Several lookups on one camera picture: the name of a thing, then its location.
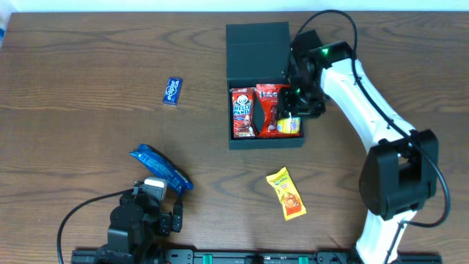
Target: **blue candy bar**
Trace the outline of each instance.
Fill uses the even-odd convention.
[[[136,151],[130,153],[151,171],[156,177],[168,181],[169,186],[177,192],[179,196],[184,190],[192,190],[193,184],[186,179],[181,172],[174,168],[171,163],[156,153],[149,145],[140,144]]]
[[[168,84],[166,85],[166,92],[164,93],[163,103],[176,106],[177,101],[179,100],[179,94],[181,93],[181,88],[182,79],[170,77],[168,79]]]

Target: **box lid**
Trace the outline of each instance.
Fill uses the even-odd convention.
[[[284,83],[289,44],[288,22],[226,25],[228,81]]]

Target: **red candy bag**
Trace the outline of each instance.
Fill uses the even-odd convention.
[[[235,138],[257,136],[253,124],[254,88],[233,88],[233,134]]]
[[[282,88],[290,88],[288,84],[257,84],[256,94],[264,110],[264,125],[259,133],[259,137],[264,138],[281,138],[300,136],[300,133],[282,133],[278,131],[277,110],[278,110],[278,93]]]

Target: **wooden table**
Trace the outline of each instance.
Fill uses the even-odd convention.
[[[306,121],[306,143],[285,150],[228,150],[225,25],[289,21],[310,12],[13,14],[0,50],[0,263],[55,263],[56,231],[78,203],[150,173],[128,153],[151,144],[192,178],[184,228],[170,241],[198,249],[314,251],[350,248],[366,208],[358,178],[366,153],[331,103]],[[409,227],[399,247],[469,259],[469,16],[457,12],[352,12],[358,57],[386,100],[440,141],[453,197],[437,229]],[[325,43],[352,41],[350,25],[314,22]],[[169,76],[184,79],[177,107],[162,105]],[[285,222],[265,176],[287,166],[308,214]],[[172,208],[170,201],[167,209]],[[75,247],[106,243],[118,198],[67,223]],[[437,195],[418,214],[434,221]]]

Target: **open box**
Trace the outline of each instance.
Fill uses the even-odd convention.
[[[229,149],[301,147],[305,142],[303,121],[300,136],[283,139],[235,139],[231,88],[256,84],[286,84],[282,71],[287,66],[290,34],[288,22],[226,25],[226,79],[229,106]],[[254,125],[262,127],[264,112],[254,100]]]

